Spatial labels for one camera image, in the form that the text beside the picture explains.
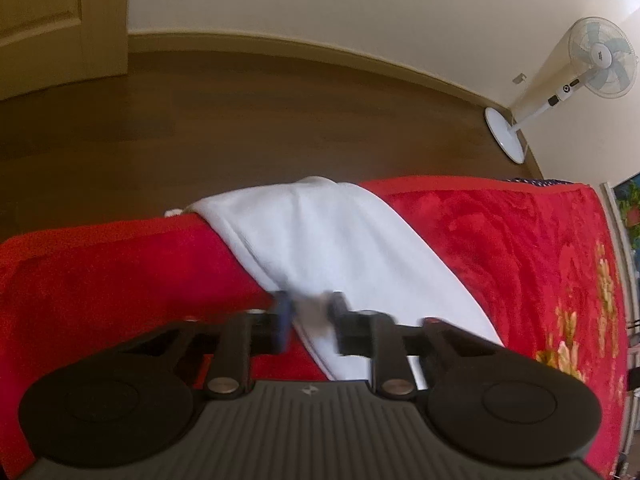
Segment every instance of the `beige wall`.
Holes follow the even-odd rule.
[[[129,30],[241,32],[336,46],[522,112],[539,101],[530,92],[521,99],[526,87],[511,80],[524,72],[536,89],[565,67],[563,42],[576,20],[599,15],[633,29],[638,18],[630,15],[639,7],[640,0],[129,0]],[[640,32],[630,34],[640,49]],[[638,92],[609,102],[583,90],[528,128],[543,173],[595,182],[640,171],[627,149]],[[621,152],[628,163],[619,162]]]

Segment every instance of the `standing fan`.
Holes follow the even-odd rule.
[[[578,77],[560,87],[546,103],[519,123],[511,126],[497,110],[484,110],[484,118],[495,140],[514,162],[524,162],[524,151],[516,132],[525,123],[560,101],[566,101],[583,86],[600,97],[613,99],[629,92],[636,81],[638,59],[629,38],[604,18],[583,18],[574,24],[569,34],[569,58]]]

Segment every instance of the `red fabric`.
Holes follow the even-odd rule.
[[[624,308],[593,190],[458,177],[364,186],[453,270],[505,345],[586,381],[603,407],[588,463],[608,474],[625,391]],[[14,478],[33,460],[17,406],[37,378],[171,320],[213,320],[267,301],[193,215],[39,232],[0,245],[0,461],[7,473]],[[285,355],[254,359],[253,374],[324,379],[296,338]]]

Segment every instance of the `silver screw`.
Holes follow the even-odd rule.
[[[391,395],[407,395],[414,390],[414,386],[404,379],[389,379],[382,383],[382,389]]]
[[[217,394],[232,394],[240,384],[231,377],[216,377],[207,383],[209,390]]]

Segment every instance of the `fan base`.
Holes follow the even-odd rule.
[[[524,162],[524,151],[516,133],[509,131],[511,125],[506,119],[498,110],[493,108],[484,110],[484,119],[491,133],[494,134],[494,139],[500,144],[507,156],[516,164],[522,164]]]

